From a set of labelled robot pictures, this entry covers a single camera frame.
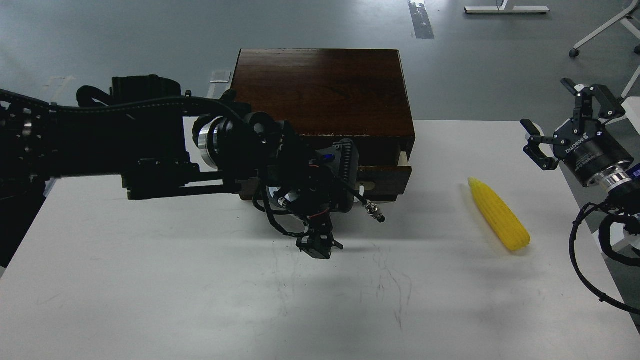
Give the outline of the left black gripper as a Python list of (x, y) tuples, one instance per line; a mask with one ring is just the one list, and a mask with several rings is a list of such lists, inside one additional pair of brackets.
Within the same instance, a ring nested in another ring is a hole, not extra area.
[(357, 190), (359, 152), (343, 138), (313, 150), (302, 141), (286, 141), (260, 174), (260, 210), (267, 216), (290, 215), (311, 228), (295, 246), (313, 259), (329, 260), (330, 249), (345, 246), (327, 226), (333, 213), (348, 213), (361, 200)]

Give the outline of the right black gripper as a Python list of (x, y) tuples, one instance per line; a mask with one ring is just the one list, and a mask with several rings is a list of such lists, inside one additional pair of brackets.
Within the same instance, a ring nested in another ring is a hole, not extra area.
[[(622, 101), (605, 85), (582, 85), (569, 78), (562, 78), (560, 83), (574, 96), (571, 118), (556, 129), (554, 137), (544, 136), (530, 119), (521, 119), (527, 141), (523, 152), (542, 171), (556, 170), (562, 161), (585, 188), (595, 186), (594, 177), (611, 167), (628, 169), (634, 158), (599, 121), (624, 117)], [(546, 156), (542, 144), (553, 145), (556, 158)]]

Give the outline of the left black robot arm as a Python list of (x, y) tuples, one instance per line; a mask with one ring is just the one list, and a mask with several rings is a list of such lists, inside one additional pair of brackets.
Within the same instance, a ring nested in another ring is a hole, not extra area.
[(235, 100), (183, 92), (157, 75), (114, 77), (109, 92), (77, 91), (77, 106), (1, 91), (1, 267), (7, 268), (55, 179), (119, 175), (128, 199), (238, 194), (257, 181), (253, 206), (315, 259), (343, 249), (330, 215), (360, 202), (358, 150), (345, 138), (308, 146), (288, 121)]

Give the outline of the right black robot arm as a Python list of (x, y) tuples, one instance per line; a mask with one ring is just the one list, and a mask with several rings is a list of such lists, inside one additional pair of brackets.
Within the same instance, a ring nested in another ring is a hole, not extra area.
[(638, 308), (626, 305), (605, 294), (584, 276), (576, 258), (576, 239), (580, 225), (593, 212), (605, 215), (598, 228), (598, 243), (609, 259), (629, 267), (638, 267), (639, 259), (627, 257), (613, 249), (611, 228), (621, 224), (633, 236), (639, 234), (639, 178), (629, 171), (634, 158), (606, 129), (606, 123), (626, 111), (619, 98), (607, 86), (581, 85), (571, 79), (560, 80), (574, 97), (573, 114), (553, 135), (544, 136), (531, 120), (520, 121), (526, 130), (523, 152), (544, 171), (564, 164), (585, 188), (599, 186), (606, 193), (601, 203), (587, 203), (579, 211), (569, 235), (569, 257), (576, 275), (599, 301), (634, 315)]

